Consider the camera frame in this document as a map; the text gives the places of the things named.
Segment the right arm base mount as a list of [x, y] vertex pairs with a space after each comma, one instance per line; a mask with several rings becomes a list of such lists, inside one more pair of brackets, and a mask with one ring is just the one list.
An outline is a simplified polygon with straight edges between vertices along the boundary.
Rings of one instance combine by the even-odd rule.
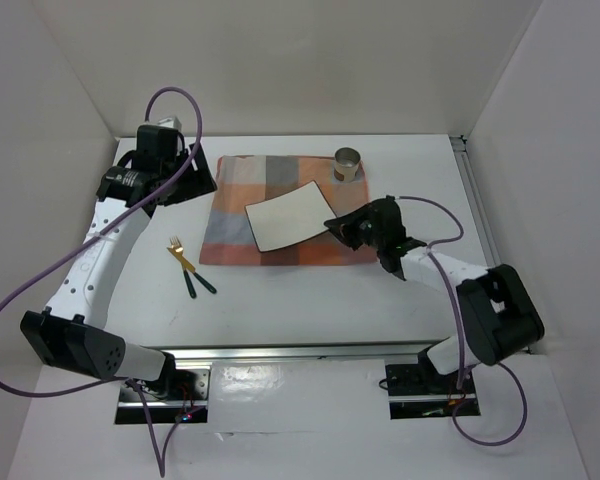
[[451, 417], [459, 406], [459, 416], [480, 416], [472, 377], [457, 387], [457, 374], [428, 373], [417, 364], [389, 364], [378, 387], [388, 395], [392, 420]]

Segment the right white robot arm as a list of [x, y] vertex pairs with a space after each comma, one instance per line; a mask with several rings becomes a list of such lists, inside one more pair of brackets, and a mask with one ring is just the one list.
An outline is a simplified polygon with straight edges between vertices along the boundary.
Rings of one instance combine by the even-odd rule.
[[386, 196], [324, 222], [340, 243], [375, 250], [383, 269], [402, 281], [417, 282], [449, 296], [456, 333], [419, 354], [416, 379], [428, 392], [440, 391], [456, 373], [462, 380], [480, 364], [493, 366], [539, 342], [545, 326], [516, 269], [474, 265], [439, 253], [435, 247], [460, 240], [464, 228], [439, 203], [435, 206], [458, 227], [450, 238], [424, 242], [407, 233], [398, 202]]

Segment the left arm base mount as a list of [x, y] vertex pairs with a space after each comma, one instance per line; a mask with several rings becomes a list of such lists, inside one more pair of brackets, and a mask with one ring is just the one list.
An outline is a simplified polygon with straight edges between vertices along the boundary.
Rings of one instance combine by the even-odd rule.
[[[184, 424], [204, 424], [208, 420], [210, 380], [209, 365], [194, 365], [192, 368], [178, 368], [175, 379], [163, 392], [152, 389], [144, 381], [137, 384], [154, 424], [174, 424], [177, 420]], [[141, 396], [129, 385], [123, 385], [119, 390], [114, 423], [146, 424]]]

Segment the beige metal cup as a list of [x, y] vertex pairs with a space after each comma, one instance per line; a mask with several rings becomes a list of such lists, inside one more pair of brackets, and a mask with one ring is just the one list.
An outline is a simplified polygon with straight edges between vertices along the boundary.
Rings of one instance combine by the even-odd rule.
[[351, 147], [339, 148], [333, 158], [334, 177], [343, 183], [352, 182], [361, 165], [360, 153]]

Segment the square white plate black rim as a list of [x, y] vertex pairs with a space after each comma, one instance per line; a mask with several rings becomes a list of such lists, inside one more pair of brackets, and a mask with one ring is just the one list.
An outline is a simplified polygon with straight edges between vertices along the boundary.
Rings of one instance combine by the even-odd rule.
[[336, 218], [324, 194], [311, 181], [276, 198], [245, 206], [259, 252], [302, 243], [327, 231], [326, 220]]

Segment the checkered orange blue cloth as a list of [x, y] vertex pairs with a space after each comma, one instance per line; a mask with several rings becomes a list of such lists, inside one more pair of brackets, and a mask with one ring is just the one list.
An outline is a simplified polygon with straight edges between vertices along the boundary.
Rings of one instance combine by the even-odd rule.
[[225, 155], [199, 262], [216, 266], [349, 266], [376, 261], [368, 247], [351, 250], [324, 222], [366, 205], [366, 172], [350, 182], [334, 160], [316, 156]]

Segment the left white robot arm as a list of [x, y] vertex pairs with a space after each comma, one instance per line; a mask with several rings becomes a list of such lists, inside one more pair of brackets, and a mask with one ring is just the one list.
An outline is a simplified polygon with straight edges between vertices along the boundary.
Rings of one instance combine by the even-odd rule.
[[215, 189], [204, 152], [190, 151], [177, 118], [138, 128], [135, 149], [101, 179], [87, 249], [43, 311], [28, 311], [21, 320], [23, 335], [44, 364], [99, 380], [132, 378], [156, 399], [173, 394], [184, 379], [174, 357], [106, 331], [109, 305], [156, 208]]

